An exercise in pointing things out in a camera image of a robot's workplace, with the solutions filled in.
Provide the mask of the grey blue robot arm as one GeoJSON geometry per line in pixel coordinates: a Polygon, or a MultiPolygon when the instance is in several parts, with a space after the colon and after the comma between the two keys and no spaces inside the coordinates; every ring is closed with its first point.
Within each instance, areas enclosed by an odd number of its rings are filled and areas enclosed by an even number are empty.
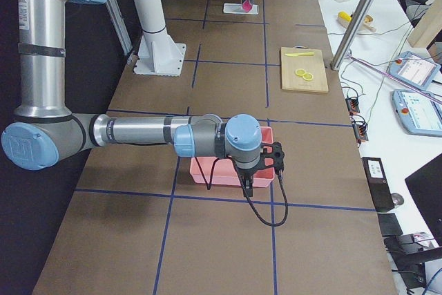
{"type": "MultiPolygon", "coordinates": [[[[1,0],[1,125],[19,104],[17,0],[1,0]]],[[[67,7],[66,103],[76,113],[116,115],[183,113],[176,94],[150,79],[124,75],[122,50],[103,5],[67,7]]],[[[66,204],[81,191],[163,192],[172,184],[170,148],[110,146],[82,152],[42,171],[27,171],[1,158],[1,204],[66,204]]]]}

